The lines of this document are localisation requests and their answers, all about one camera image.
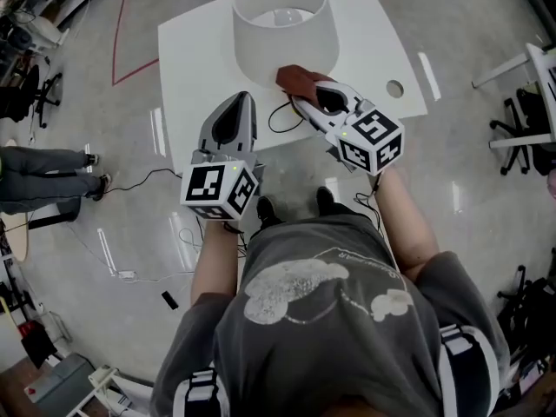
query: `shoe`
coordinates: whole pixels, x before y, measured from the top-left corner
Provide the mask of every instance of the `shoe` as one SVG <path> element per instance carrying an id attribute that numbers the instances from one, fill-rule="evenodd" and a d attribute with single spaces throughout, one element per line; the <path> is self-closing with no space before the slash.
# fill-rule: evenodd
<path id="1" fill-rule="evenodd" d="M 334 204 L 334 195 L 326 187 L 319 187 L 316 190 L 316 203 L 319 212 L 327 211 Z"/>
<path id="2" fill-rule="evenodd" d="M 92 193 L 90 196 L 93 201 L 97 201 L 97 202 L 104 197 L 106 190 L 112 183 L 112 176 L 106 173 L 100 177 L 100 180 L 101 180 L 101 186 L 98 188 L 96 192 Z"/>
<path id="3" fill-rule="evenodd" d="M 92 165 L 93 167 L 96 167 L 100 160 L 101 157 L 99 155 L 87 155 L 87 163 L 83 166 L 88 167 L 89 165 Z"/>
<path id="4" fill-rule="evenodd" d="M 275 206 L 268 196 L 261 196 L 257 200 L 257 215 L 262 222 L 276 217 Z"/>

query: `white lampshade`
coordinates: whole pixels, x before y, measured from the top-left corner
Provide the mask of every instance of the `white lampshade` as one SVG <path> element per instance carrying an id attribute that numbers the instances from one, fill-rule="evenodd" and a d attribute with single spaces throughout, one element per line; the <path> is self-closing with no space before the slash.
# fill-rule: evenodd
<path id="1" fill-rule="evenodd" d="M 284 10 L 292 17 L 276 12 Z M 265 23 L 267 14 L 278 26 Z M 234 0 L 234 47 L 245 76 L 264 87 L 275 86 L 276 71 L 286 65 L 327 74 L 340 52 L 328 0 Z"/>

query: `concrete floor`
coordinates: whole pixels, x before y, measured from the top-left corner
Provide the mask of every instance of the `concrete floor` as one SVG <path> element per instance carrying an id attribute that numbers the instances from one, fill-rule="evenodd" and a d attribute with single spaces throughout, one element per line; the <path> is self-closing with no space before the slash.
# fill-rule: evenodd
<path id="1" fill-rule="evenodd" d="M 116 80 L 157 57 L 157 25 L 212 0 L 126 0 L 116 52 Z M 500 176 L 505 154 L 489 150 L 491 118 L 505 119 L 503 91 L 490 83 L 473 90 L 475 75 L 540 45 L 546 34 L 526 0 L 380 0 L 414 66 L 428 115 L 406 119 L 406 152 L 400 170 L 438 234 L 443 249 L 457 252 L 483 295 L 510 285 L 516 267 L 543 275 L 556 242 L 554 200 L 544 178 L 515 168 Z M 128 187 L 151 169 L 171 167 L 156 153 L 151 111 L 162 107 L 155 64 L 112 86 L 112 48 L 122 0 L 92 0 L 78 32 L 75 25 L 55 57 L 62 70 L 59 109 L 37 129 L 36 146 L 81 149 L 103 155 L 102 167 L 114 187 Z M 419 52 L 432 64 L 442 98 L 435 101 Z M 29 121 L 4 121 L 0 139 L 26 144 Z M 289 217 L 309 215 L 306 201 L 327 182 L 345 203 L 369 191 L 360 175 L 350 175 L 321 151 L 320 139 L 266 150 L 263 192 L 279 195 Z M 160 279 L 192 270 L 196 250 L 179 241 L 190 228 L 200 243 L 193 216 L 178 203 L 180 181 L 153 175 L 139 189 L 115 192 L 101 203 L 84 202 L 73 224 L 30 233 L 30 257 L 22 265 L 36 295 L 60 314 L 74 337 L 72 347 L 96 364 L 153 380 L 189 304 L 191 274 L 160 282 L 125 284 L 110 276 L 99 239 L 101 229 L 119 270 L 142 279 Z M 242 227 L 256 225 L 249 212 Z M 182 238 L 190 241 L 187 229 Z M 168 290 L 180 303 L 171 311 L 161 297 Z"/>

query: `gray pants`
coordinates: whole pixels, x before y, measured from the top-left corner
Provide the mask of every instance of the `gray pants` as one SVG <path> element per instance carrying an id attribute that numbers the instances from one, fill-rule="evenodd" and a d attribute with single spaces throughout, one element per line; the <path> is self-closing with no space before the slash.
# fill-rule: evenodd
<path id="1" fill-rule="evenodd" d="M 63 173 L 81 169 L 87 163 L 84 151 L 0 147 L 0 159 L 0 211 L 9 215 L 87 195 L 101 185 L 100 178 L 88 173 L 45 175 L 55 170 Z"/>

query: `person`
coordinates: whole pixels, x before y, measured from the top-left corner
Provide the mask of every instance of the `person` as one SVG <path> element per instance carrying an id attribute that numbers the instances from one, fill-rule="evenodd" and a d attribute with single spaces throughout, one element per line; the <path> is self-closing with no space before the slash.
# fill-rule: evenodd
<path id="1" fill-rule="evenodd" d="M 0 147 L 0 211 L 25 213 L 79 196 L 100 201 L 110 175 L 74 172 L 98 162 L 98 155 L 84 151 Z M 47 175 L 56 170 L 70 174 Z"/>
<path id="2" fill-rule="evenodd" d="M 298 222 L 282 222 L 259 198 L 261 231 L 237 292 L 237 236 L 209 222 L 192 306 L 150 415 L 171 416 L 180 382 L 211 362 L 231 415 L 443 415 L 437 367 L 447 324 L 482 331 L 505 373 L 498 323 L 458 257 L 440 252 L 395 169 L 383 172 L 375 197 L 392 253 L 366 216 L 326 188 L 316 194 L 319 217 Z"/>

